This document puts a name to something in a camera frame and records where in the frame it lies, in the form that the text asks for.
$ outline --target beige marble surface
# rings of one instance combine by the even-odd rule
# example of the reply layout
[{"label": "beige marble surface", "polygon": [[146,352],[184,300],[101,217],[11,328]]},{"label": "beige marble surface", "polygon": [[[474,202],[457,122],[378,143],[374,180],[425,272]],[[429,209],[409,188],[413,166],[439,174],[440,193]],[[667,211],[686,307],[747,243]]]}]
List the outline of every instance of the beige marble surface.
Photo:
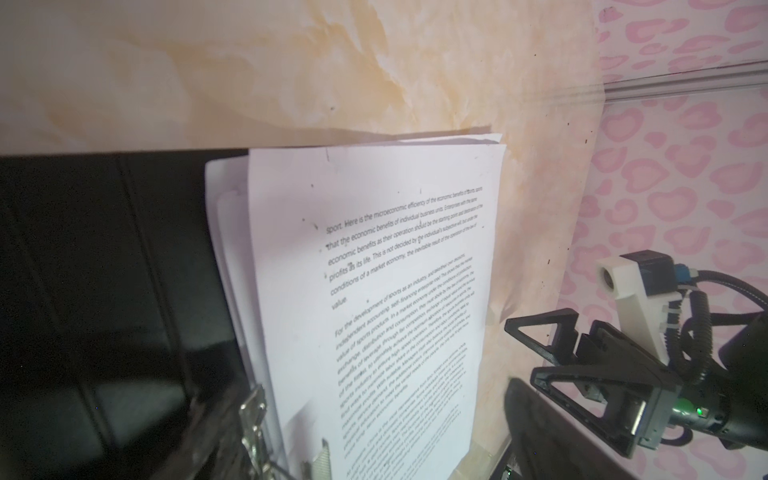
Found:
[{"label": "beige marble surface", "polygon": [[0,154],[345,144],[497,131],[492,298],[470,455],[538,358],[500,321],[554,307],[601,116],[589,0],[36,0],[0,5]]}]

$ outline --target paper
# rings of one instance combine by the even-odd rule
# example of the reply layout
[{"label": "paper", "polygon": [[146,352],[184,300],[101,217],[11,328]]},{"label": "paper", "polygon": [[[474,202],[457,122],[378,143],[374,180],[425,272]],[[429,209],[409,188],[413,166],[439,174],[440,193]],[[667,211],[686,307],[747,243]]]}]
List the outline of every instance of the paper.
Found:
[{"label": "paper", "polygon": [[504,149],[250,152],[260,319],[294,475],[322,439],[334,480],[448,478],[468,451]]}]

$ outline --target pink wall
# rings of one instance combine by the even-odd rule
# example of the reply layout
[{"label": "pink wall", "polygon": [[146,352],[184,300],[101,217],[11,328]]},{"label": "pink wall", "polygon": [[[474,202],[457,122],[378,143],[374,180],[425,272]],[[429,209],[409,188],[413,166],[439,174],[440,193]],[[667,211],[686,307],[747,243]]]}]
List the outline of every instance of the pink wall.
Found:
[{"label": "pink wall", "polygon": [[[594,261],[647,248],[768,292],[768,88],[606,106],[558,308],[581,313],[582,332],[593,319],[618,326]],[[713,311],[757,310],[729,290],[707,291]],[[734,328],[715,328],[716,351]],[[653,480],[768,473],[768,452],[728,452],[701,434],[621,462]]]},{"label": "pink wall", "polygon": [[766,0],[594,0],[603,81],[768,60]]}]

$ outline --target stack of paper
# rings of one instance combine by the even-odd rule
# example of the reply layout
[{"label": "stack of paper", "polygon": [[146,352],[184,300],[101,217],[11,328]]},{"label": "stack of paper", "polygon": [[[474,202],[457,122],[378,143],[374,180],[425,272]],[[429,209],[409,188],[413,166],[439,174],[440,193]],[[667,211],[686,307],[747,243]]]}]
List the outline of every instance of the stack of paper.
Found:
[{"label": "stack of paper", "polygon": [[448,478],[468,451],[500,136],[251,150],[206,204],[273,458],[334,480]]}]

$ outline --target robotic arm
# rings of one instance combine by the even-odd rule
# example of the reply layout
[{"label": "robotic arm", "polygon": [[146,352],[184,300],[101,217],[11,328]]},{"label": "robotic arm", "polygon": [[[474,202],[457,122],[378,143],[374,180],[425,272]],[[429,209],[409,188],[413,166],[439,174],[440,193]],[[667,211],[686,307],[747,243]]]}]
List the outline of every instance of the robotic arm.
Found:
[{"label": "robotic arm", "polygon": [[[651,250],[599,260],[597,269],[601,288],[616,301],[621,331],[595,320],[579,339],[573,309],[507,319],[505,331],[553,365],[534,369],[531,384],[627,458],[636,445],[685,445],[693,430],[718,437],[726,449],[768,450],[768,296]],[[700,282],[736,290],[762,312],[711,313]],[[692,317],[681,325],[686,296]],[[520,331],[545,324],[557,325],[549,346]],[[712,359],[712,327],[722,325],[744,325],[719,351],[725,368]],[[586,399],[603,403],[603,415],[566,396],[557,382],[572,382]],[[663,439],[668,425],[683,426],[683,435]]]}]

